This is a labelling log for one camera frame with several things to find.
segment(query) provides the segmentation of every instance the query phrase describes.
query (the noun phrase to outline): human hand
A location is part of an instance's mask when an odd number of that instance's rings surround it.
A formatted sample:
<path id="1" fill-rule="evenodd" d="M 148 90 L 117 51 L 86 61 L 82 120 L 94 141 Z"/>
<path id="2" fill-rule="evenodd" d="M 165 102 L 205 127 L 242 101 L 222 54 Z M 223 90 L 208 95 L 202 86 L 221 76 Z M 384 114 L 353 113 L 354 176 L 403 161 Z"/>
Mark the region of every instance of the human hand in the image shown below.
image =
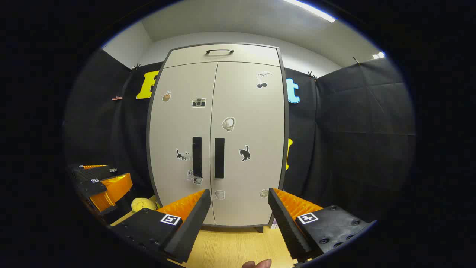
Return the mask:
<path id="1" fill-rule="evenodd" d="M 247 261 L 245 262 L 241 268 L 271 268 L 271 259 L 265 259 L 258 264 L 254 261 Z"/>

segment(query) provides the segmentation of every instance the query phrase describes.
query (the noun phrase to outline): sticker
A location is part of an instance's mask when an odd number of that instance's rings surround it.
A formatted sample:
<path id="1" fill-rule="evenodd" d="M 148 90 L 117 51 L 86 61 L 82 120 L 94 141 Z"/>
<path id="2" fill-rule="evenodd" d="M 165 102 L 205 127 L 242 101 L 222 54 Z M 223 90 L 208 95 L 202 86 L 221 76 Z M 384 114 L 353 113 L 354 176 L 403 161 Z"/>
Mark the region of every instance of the sticker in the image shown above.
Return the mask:
<path id="1" fill-rule="evenodd" d="M 193 175 L 193 170 L 188 170 L 187 171 L 187 180 L 191 181 L 191 180 L 193 180 L 194 177 L 195 176 Z"/>
<path id="2" fill-rule="evenodd" d="M 242 162 L 247 161 L 249 158 L 249 146 L 245 145 L 246 149 L 240 149 L 239 154 L 243 156 Z"/>
<path id="3" fill-rule="evenodd" d="M 196 185 L 202 185 L 203 178 L 202 177 L 194 177 L 193 178 L 193 183 Z"/>
<path id="4" fill-rule="evenodd" d="M 269 189 L 263 189 L 259 193 L 259 197 L 266 198 L 269 195 Z"/>
<path id="5" fill-rule="evenodd" d="M 215 196 L 217 199 L 225 199 L 225 191 L 217 190 L 215 191 Z"/>
<path id="6" fill-rule="evenodd" d="M 223 127 L 223 129 L 228 132 L 232 132 L 235 125 L 236 119 L 233 116 L 225 118 L 225 120 L 223 120 L 223 123 L 221 123 L 221 127 Z"/>
<path id="7" fill-rule="evenodd" d="M 193 108 L 205 108 L 205 101 L 204 98 L 196 98 L 192 100 L 192 107 Z"/>
<path id="8" fill-rule="evenodd" d="M 316 217 L 316 215 L 312 214 L 312 213 L 307 213 L 307 214 L 304 214 L 304 215 L 301 215 L 301 216 L 298 216 L 297 217 L 302 224 L 308 224 L 310 222 L 313 222 L 313 221 L 317 221 L 318 218 Z"/>
<path id="9" fill-rule="evenodd" d="M 167 92 L 162 96 L 162 102 L 166 103 L 170 100 L 170 93 L 172 93 L 172 91 L 167 90 Z"/>
<path id="10" fill-rule="evenodd" d="M 179 216 L 165 214 L 165 216 L 160 220 L 160 222 L 170 224 L 170 225 L 177 225 L 181 218 Z"/>
<path id="11" fill-rule="evenodd" d="M 298 84 L 294 84 L 292 78 L 286 79 L 286 87 L 288 88 L 288 101 L 290 103 L 298 103 L 301 99 L 296 96 L 295 89 L 299 89 Z"/>
<path id="12" fill-rule="evenodd" d="M 288 170 L 289 165 L 288 165 L 288 156 L 289 156 L 289 147 L 293 144 L 293 140 L 288 139 L 288 154 L 286 155 L 286 170 Z"/>
<path id="13" fill-rule="evenodd" d="M 258 76 L 257 76 L 257 78 L 258 78 L 258 85 L 257 85 L 257 87 L 258 87 L 258 88 L 266 87 L 266 86 L 268 85 L 268 84 L 266 84 L 265 82 L 263 82 L 263 81 L 261 80 L 261 77 L 263 77 L 263 76 L 265 76 L 265 75 L 267 75 L 267 74 L 273 75 L 271 72 L 259 72 L 259 73 L 258 73 Z"/>
<path id="14" fill-rule="evenodd" d="M 179 150 L 177 148 L 175 148 L 175 150 L 177 151 L 177 158 L 180 159 L 180 160 L 190 160 L 190 153 L 189 152 L 184 152 L 184 153 L 179 153 Z"/>

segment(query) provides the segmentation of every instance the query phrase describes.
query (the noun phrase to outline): orange gripper pad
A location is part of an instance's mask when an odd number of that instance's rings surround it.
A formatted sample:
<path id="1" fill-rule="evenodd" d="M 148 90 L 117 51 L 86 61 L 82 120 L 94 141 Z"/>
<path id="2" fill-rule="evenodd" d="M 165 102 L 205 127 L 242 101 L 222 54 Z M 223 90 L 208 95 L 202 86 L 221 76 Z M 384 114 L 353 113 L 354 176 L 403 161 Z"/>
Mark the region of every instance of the orange gripper pad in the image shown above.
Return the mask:
<path id="1" fill-rule="evenodd" d="M 204 192 L 205 190 L 201 190 L 199 192 L 186 196 L 171 204 L 157 209 L 157 211 L 169 215 L 179 216 L 182 218 L 183 222 L 185 222 L 187 217 L 190 215 L 190 212 L 192 212 L 192 209 L 195 207 L 195 204 L 198 202 Z"/>

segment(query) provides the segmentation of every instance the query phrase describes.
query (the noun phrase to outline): white cabinet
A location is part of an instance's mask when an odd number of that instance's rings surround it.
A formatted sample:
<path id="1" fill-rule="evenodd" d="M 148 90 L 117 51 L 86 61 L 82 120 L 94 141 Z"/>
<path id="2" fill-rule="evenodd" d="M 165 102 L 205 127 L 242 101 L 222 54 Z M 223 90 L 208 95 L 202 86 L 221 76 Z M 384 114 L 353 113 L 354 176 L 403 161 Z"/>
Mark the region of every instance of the white cabinet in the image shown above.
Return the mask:
<path id="1" fill-rule="evenodd" d="M 203 55 L 212 49 L 210 57 Z M 169 53 L 147 130 L 149 172 L 162 206 L 209 189 L 212 206 L 204 224 L 268 224 L 267 190 L 283 183 L 288 145 L 280 62 L 278 48 L 248 44 Z"/>

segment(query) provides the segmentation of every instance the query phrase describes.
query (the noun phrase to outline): ceiling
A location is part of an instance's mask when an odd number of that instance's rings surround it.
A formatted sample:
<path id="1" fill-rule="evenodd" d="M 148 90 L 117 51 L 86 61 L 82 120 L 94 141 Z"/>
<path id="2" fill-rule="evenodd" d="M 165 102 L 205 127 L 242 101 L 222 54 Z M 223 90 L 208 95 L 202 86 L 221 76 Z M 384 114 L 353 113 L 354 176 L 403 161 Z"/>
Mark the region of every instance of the ceiling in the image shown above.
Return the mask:
<path id="1" fill-rule="evenodd" d="M 330 23 L 283 0 L 184 0 L 142 23 L 152 41 L 209 31 L 251 33 L 307 48 L 342 67 L 380 51 L 338 18 Z"/>

